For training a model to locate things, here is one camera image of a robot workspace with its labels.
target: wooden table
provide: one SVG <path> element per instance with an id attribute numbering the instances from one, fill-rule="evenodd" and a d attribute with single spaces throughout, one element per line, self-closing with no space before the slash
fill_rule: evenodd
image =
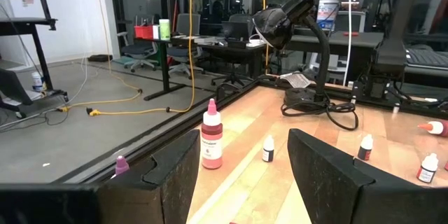
<path id="1" fill-rule="evenodd" d="M 372 134 L 374 147 L 369 164 L 422 186 L 448 186 L 448 139 L 417 127 L 430 118 L 380 111 L 357 106 L 359 128 L 338 128 L 327 115 L 283 117 L 284 91 L 257 87 L 221 111 L 223 166 L 217 170 L 199 167 L 189 223 L 311 223 L 289 162 L 287 140 L 290 128 L 298 128 L 356 155 L 362 138 Z M 334 114 L 350 125 L 353 116 Z M 263 141 L 275 141 L 274 161 L 262 161 Z M 431 184 L 416 179 L 421 161 L 437 153 L 439 169 Z"/>

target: keyboard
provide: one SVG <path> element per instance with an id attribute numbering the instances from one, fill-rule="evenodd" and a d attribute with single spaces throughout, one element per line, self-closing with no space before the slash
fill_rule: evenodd
<path id="1" fill-rule="evenodd" d="M 407 64 L 411 67 L 448 70 L 448 52 L 424 49 L 406 49 Z"/>

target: lamp shade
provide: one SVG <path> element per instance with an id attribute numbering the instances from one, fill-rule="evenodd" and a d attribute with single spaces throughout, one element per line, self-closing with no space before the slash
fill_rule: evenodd
<path id="1" fill-rule="evenodd" d="M 297 25 L 314 5 L 314 0 L 289 0 L 281 8 L 268 8 L 253 16 L 255 30 L 260 38 L 277 50 L 282 50 Z"/>

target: yellow cable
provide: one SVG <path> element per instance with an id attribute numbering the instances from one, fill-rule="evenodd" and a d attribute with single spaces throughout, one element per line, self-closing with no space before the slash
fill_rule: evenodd
<path id="1" fill-rule="evenodd" d="M 263 0 L 263 10 L 266 9 L 266 0 Z M 265 74 L 267 75 L 267 65 L 269 62 L 269 45 L 266 44 L 266 66 L 265 66 Z"/>
<path id="2" fill-rule="evenodd" d="M 191 37 L 193 35 L 193 16 L 192 16 L 192 11 L 193 11 L 193 0 L 190 0 L 190 34 L 189 34 L 189 38 L 188 38 L 188 58 L 190 59 L 190 71 L 191 71 L 191 81 L 192 81 L 191 102 L 190 102 L 190 105 L 188 106 L 188 108 L 186 108 L 186 109 L 183 109 L 183 110 L 170 109 L 169 110 L 169 111 L 173 111 L 173 112 L 177 112 L 177 113 L 188 112 L 191 109 L 191 107 L 193 106 L 193 103 L 195 101 L 195 73 L 193 71 L 193 58 L 191 57 Z M 105 115 L 105 116 L 138 115 L 138 114 L 151 113 L 151 112 L 156 112 L 156 111 L 167 111 L 167 109 L 166 108 L 153 108 L 153 109 L 148 109 L 148 110 L 145 110 L 145 111 L 124 111 L 124 112 L 101 112 L 101 111 L 98 111 L 97 109 L 94 109 L 94 110 L 92 110 L 89 113 L 89 115 L 90 116 L 99 116 L 99 115 Z"/>
<path id="3" fill-rule="evenodd" d="M 132 101 L 133 99 L 136 99 L 142 93 L 140 88 L 134 87 L 133 85 L 127 84 L 122 78 L 120 78 L 119 76 L 114 75 L 113 72 L 112 72 L 111 58 L 109 57 L 110 51 L 109 51 L 109 40 L 107 39 L 106 21 L 104 19 L 104 12 L 103 12 L 103 8 L 102 8 L 101 0 L 98 0 L 98 2 L 99 2 L 99 9 L 101 11 L 101 18 L 103 20 L 104 38 L 106 39 L 106 51 L 107 51 L 107 62 L 108 62 L 108 66 L 109 66 L 109 74 L 112 75 L 112 77 L 117 78 L 118 80 L 120 80 L 123 83 L 123 85 L 125 85 L 125 86 L 127 86 L 129 88 L 132 88 L 134 90 L 137 90 L 137 94 L 134 95 L 131 98 L 126 98 L 126 99 L 116 99 L 116 100 L 109 100 L 109 101 L 87 101 L 87 102 L 80 102 L 80 103 L 77 103 L 77 104 L 73 104 L 73 105 L 70 105 L 70 106 L 63 106 L 63 107 L 60 108 L 60 110 L 63 111 L 63 112 L 67 112 L 68 110 L 70 110 L 71 108 L 73 108 L 75 106 L 84 106 L 84 105 L 91 105 L 91 104 L 109 104 L 109 103 L 116 103 L 116 102 L 128 102 L 128 101 Z"/>

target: lamp base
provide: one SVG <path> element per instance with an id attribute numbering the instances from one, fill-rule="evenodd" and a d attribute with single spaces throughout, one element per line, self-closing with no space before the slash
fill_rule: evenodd
<path id="1" fill-rule="evenodd" d="M 327 97 L 316 95 L 316 91 L 309 88 L 290 88 L 285 93 L 283 102 L 287 107 L 303 112 L 321 111 L 324 104 L 329 102 Z"/>

